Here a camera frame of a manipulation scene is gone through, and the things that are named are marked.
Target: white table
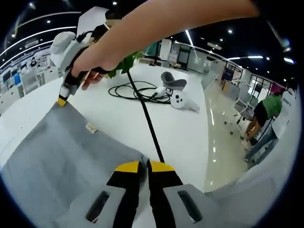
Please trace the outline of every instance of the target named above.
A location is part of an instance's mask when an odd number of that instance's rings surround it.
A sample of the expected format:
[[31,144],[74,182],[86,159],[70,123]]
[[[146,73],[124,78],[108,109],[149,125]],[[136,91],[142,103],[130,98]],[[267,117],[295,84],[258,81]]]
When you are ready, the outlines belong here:
[[[203,191],[208,161],[208,119],[201,77],[174,69],[137,63],[130,73],[133,80],[162,85],[161,73],[169,71],[175,79],[187,80],[185,92],[200,106],[200,112],[176,110],[171,105],[146,103],[162,154],[167,164],[173,166],[184,184],[191,183]],[[158,155],[139,101],[112,97],[108,94],[111,83],[128,82],[127,75],[119,75],[113,81],[103,79],[86,91],[78,90],[69,102],[98,129],[121,143],[139,150],[152,160]],[[10,155],[50,110],[58,98],[62,78],[39,87],[14,103],[0,117],[0,168]],[[123,89],[125,95],[133,95],[131,89]],[[147,209],[134,227],[153,221]]]

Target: hand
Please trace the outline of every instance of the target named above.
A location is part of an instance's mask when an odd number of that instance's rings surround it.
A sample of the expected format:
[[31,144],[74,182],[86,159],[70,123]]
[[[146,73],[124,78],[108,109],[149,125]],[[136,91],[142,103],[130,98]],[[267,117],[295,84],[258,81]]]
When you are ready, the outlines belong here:
[[[77,71],[76,67],[72,68],[72,71],[71,71],[72,76],[77,77],[79,75],[79,73],[80,72]],[[104,76],[102,74],[90,70],[84,77],[84,83],[81,87],[82,90],[86,90],[91,84],[96,84],[96,83],[100,82],[101,79],[103,79],[103,77]]]

